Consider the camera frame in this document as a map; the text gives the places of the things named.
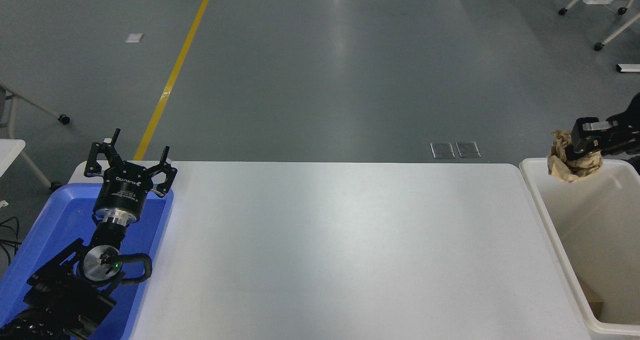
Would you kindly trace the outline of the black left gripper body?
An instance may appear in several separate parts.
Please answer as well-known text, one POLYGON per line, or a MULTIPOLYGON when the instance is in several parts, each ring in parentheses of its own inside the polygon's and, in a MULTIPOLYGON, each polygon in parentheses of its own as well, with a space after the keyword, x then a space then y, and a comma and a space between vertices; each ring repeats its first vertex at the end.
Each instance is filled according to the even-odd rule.
POLYGON ((148 192, 153 186, 151 173, 144 166, 123 162, 108 168, 93 212, 117 209, 129 214, 141 214, 148 192))

